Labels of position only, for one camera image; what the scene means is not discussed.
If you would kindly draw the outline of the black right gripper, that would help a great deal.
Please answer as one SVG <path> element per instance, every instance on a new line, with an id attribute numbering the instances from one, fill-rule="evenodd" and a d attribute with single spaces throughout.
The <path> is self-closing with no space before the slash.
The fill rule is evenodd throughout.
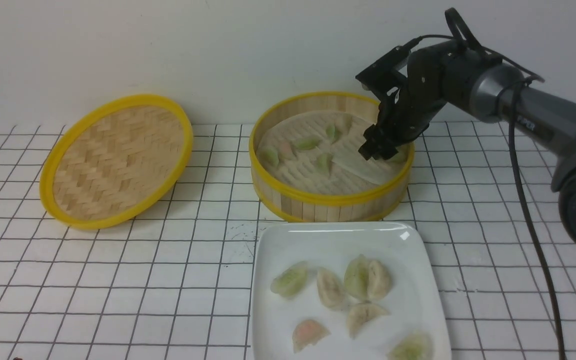
<path id="1" fill-rule="evenodd" d="M 391 161 L 400 151 L 390 143 L 412 142 L 428 127 L 446 104 L 441 95 L 442 56 L 450 50 L 449 42 L 411 50 L 407 66 L 400 70 L 407 77 L 406 86 L 380 101 L 377 125 L 363 133 L 365 142 L 358 150 L 363 159 Z"/>

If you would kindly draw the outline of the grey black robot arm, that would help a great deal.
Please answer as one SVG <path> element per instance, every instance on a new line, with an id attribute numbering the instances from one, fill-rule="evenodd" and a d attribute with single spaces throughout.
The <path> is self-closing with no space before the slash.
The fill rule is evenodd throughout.
<path id="1" fill-rule="evenodd" d="M 576 243 L 576 103 L 530 88 L 500 54 L 458 39 L 414 50 L 418 43 L 393 48 L 356 75 L 379 101 L 377 123 L 363 133 L 362 157 L 392 158 L 447 104 L 483 123 L 505 121 L 556 156 L 550 187 Z"/>

